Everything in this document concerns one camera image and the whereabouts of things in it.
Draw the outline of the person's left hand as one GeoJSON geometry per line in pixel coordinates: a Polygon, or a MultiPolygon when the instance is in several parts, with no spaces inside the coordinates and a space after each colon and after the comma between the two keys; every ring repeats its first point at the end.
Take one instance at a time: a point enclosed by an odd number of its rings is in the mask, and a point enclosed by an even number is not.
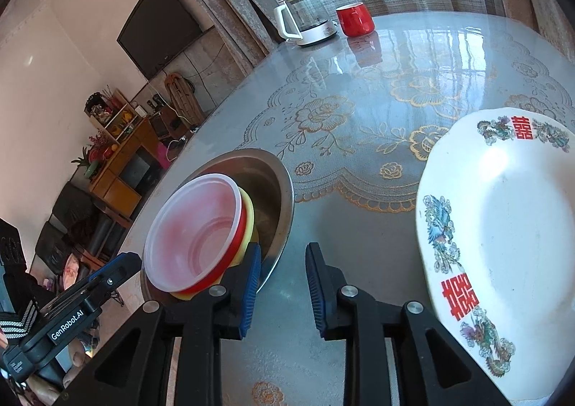
{"type": "Polygon", "coordinates": [[[61,378],[45,379],[38,374],[34,374],[26,381],[27,386],[42,405],[54,405],[59,399],[59,395],[70,386],[92,360],[89,354],[86,353],[85,346],[78,338],[70,342],[64,349],[64,353],[70,363],[70,367],[65,372],[56,371],[56,374],[63,373],[61,378]]]}

